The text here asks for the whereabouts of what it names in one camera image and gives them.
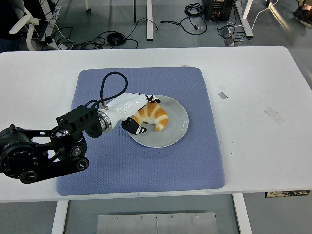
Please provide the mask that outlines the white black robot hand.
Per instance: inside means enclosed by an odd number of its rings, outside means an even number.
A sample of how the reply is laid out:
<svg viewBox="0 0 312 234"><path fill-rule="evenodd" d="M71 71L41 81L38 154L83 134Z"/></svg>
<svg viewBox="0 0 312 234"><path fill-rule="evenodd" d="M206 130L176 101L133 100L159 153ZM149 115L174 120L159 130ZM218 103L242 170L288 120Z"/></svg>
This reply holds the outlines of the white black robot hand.
<svg viewBox="0 0 312 234"><path fill-rule="evenodd" d="M98 109L100 123L104 132L114 129L118 122L122 122L122 128L129 133L138 135L146 132L146 128L131 119L137 111L148 102L160 103L158 97L139 93L123 93L109 103L103 102Z"/></svg>

